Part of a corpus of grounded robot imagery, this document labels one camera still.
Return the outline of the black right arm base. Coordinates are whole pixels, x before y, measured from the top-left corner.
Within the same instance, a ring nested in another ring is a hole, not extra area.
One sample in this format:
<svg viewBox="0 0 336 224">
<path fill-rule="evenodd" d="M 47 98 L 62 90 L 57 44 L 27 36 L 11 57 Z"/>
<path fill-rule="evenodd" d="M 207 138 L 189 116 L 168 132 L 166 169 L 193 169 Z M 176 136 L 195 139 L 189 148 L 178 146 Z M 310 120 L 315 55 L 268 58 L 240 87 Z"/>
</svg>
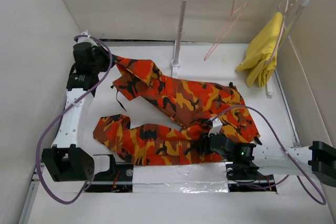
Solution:
<svg viewBox="0 0 336 224">
<path fill-rule="evenodd" d="M 265 176 L 255 167 L 246 168 L 232 162 L 225 165 L 230 193 L 277 192 L 273 175 Z"/>
</svg>

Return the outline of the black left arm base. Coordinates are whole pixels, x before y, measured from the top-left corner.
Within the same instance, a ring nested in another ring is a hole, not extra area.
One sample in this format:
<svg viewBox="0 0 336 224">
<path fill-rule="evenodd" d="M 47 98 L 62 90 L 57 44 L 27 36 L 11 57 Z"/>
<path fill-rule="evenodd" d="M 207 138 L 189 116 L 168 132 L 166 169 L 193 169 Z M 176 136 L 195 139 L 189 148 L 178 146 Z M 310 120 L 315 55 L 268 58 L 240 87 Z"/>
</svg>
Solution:
<svg viewBox="0 0 336 224">
<path fill-rule="evenodd" d="M 117 163 L 106 172 L 95 175 L 86 193 L 131 193 L 133 192 L 133 165 Z"/>
</svg>

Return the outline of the orange camouflage trousers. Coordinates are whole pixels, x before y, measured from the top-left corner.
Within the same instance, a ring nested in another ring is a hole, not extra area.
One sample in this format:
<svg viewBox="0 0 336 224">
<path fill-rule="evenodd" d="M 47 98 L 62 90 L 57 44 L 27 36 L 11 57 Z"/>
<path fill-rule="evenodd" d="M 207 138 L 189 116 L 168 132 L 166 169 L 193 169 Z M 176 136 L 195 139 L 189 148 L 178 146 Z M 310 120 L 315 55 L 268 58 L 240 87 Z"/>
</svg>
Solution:
<svg viewBox="0 0 336 224">
<path fill-rule="evenodd" d="M 137 166 L 215 163 L 222 157 L 205 149 L 210 119 L 222 122 L 220 133 L 235 143 L 259 140 L 257 126 L 237 88 L 164 75 L 152 60 L 113 57 L 121 76 L 112 86 L 128 100 L 142 97 L 179 125 L 131 126 L 123 114 L 102 117 L 93 138 L 123 161 Z"/>
</svg>

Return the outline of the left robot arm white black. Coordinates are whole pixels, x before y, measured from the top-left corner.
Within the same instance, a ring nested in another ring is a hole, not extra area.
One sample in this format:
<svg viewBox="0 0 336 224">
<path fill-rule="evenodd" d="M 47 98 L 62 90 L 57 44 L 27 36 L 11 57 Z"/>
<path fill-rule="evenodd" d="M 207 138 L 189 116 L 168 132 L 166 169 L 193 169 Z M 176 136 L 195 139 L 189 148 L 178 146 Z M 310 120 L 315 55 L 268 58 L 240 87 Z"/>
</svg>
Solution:
<svg viewBox="0 0 336 224">
<path fill-rule="evenodd" d="M 42 151 L 42 160 L 55 182 L 90 181 L 100 174 L 105 180 L 117 175 L 109 154 L 93 155 L 85 151 L 83 134 L 89 108 L 99 83 L 99 73 L 108 70 L 108 52 L 88 38 L 80 38 L 73 47 L 75 63 L 66 85 L 66 113 L 50 148 Z"/>
</svg>

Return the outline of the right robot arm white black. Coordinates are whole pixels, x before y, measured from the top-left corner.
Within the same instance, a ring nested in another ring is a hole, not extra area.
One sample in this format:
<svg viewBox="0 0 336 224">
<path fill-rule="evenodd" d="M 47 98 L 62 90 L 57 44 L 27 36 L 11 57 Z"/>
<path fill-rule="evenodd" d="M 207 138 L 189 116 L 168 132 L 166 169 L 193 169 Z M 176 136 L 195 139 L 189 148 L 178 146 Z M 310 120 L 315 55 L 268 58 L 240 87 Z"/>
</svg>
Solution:
<svg viewBox="0 0 336 224">
<path fill-rule="evenodd" d="M 227 177 L 231 181 L 255 181 L 259 176 L 290 175 L 317 179 L 335 187 L 335 148 L 314 141 L 311 146 L 287 150 L 254 143 L 235 143 L 222 134 L 203 134 L 193 147 L 199 154 L 218 154 L 229 162 Z"/>
</svg>

